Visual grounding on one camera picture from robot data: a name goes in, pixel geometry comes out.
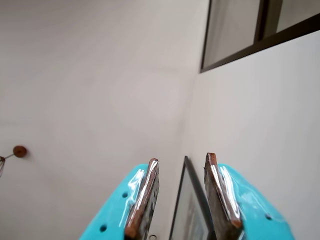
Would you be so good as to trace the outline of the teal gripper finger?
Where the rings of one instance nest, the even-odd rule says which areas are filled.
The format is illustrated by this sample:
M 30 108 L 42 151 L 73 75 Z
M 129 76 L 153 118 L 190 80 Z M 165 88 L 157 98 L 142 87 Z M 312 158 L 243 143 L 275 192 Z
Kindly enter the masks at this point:
M 139 164 L 118 185 L 81 240 L 146 240 L 159 193 L 159 160 Z
M 239 172 L 207 153 L 204 185 L 217 240 L 292 240 L 282 214 Z

